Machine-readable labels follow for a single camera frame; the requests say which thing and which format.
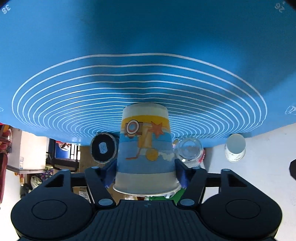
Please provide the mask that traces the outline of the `paper cup with beach print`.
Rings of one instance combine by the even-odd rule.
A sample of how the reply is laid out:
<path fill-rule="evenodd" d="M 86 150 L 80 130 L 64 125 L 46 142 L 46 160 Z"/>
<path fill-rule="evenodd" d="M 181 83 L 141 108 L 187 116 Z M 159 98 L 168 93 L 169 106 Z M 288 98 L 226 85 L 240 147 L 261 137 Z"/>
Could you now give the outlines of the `paper cup with beach print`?
<path fill-rule="evenodd" d="M 180 189 L 165 106 L 137 103 L 123 109 L 113 188 L 134 196 L 164 196 Z"/>

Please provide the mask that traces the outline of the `white paper cup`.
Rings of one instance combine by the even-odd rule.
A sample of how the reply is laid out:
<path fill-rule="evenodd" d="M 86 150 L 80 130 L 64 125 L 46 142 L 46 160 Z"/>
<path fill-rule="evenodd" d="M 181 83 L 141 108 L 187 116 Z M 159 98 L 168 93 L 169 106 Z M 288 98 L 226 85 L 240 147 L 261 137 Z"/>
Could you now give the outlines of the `white paper cup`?
<path fill-rule="evenodd" d="M 224 153 L 229 162 L 238 162 L 241 160 L 246 153 L 246 141 L 243 135 L 235 133 L 227 138 Z"/>

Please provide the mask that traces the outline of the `clear glass jar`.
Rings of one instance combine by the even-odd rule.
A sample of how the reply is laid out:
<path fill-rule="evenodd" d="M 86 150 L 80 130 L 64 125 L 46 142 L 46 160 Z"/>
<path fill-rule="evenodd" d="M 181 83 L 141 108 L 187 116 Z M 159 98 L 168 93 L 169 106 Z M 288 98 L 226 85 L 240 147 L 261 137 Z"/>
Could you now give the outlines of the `clear glass jar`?
<path fill-rule="evenodd" d="M 205 149 L 202 143 L 194 137 L 175 139 L 173 152 L 175 157 L 188 168 L 200 166 L 205 158 Z"/>

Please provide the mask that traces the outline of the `black cylindrical bottle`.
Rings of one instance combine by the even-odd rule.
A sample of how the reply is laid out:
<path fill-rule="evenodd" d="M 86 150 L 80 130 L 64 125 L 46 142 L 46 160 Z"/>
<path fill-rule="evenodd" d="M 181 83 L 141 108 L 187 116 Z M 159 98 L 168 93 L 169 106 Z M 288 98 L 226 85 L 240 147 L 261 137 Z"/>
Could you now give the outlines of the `black cylindrical bottle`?
<path fill-rule="evenodd" d="M 117 158 L 118 137 L 110 133 L 98 133 L 91 141 L 91 156 L 99 164 L 107 164 Z"/>

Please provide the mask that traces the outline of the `black chair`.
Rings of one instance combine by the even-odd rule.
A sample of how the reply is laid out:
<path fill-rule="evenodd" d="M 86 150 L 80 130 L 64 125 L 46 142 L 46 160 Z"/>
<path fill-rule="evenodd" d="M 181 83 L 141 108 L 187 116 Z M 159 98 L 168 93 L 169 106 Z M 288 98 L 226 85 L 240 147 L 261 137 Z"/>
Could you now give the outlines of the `black chair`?
<path fill-rule="evenodd" d="M 69 169 L 75 173 L 79 169 L 80 157 L 80 146 L 49 139 L 46 164 L 51 165 L 53 169 Z"/>

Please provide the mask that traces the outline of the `white chest freezer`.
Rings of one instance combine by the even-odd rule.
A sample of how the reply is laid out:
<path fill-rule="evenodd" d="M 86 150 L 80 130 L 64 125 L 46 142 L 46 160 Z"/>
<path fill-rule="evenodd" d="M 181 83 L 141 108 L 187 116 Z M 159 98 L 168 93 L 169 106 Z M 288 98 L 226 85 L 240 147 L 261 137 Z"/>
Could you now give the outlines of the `white chest freezer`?
<path fill-rule="evenodd" d="M 6 168 L 19 174 L 43 172 L 46 169 L 48 143 L 46 137 L 13 128 Z"/>

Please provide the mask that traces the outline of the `blue silicone baking mat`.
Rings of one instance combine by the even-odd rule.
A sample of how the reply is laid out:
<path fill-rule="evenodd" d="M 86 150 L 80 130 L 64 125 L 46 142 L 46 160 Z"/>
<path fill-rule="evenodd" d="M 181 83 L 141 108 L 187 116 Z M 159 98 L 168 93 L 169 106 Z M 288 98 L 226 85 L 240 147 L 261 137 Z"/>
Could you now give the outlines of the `blue silicone baking mat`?
<path fill-rule="evenodd" d="M 88 145 L 155 102 L 206 146 L 295 123 L 295 1 L 1 1 L 1 122 Z"/>

